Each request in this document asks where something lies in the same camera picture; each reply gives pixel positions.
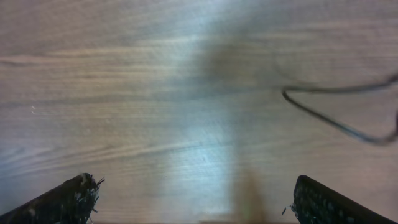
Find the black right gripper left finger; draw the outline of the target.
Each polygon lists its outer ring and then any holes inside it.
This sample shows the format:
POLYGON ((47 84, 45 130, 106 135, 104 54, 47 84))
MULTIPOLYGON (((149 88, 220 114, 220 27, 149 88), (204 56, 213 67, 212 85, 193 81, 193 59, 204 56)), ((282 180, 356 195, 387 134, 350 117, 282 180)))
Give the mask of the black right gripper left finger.
POLYGON ((1 215, 1 224, 87 224, 104 179, 81 173, 48 192, 1 215))

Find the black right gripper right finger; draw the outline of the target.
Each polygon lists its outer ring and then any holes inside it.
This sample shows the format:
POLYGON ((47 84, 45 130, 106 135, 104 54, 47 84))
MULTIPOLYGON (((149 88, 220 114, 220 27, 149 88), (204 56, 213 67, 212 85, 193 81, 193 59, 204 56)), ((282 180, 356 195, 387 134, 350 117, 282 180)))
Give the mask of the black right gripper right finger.
POLYGON ((288 208, 300 224, 397 224, 307 175, 298 176, 288 208))

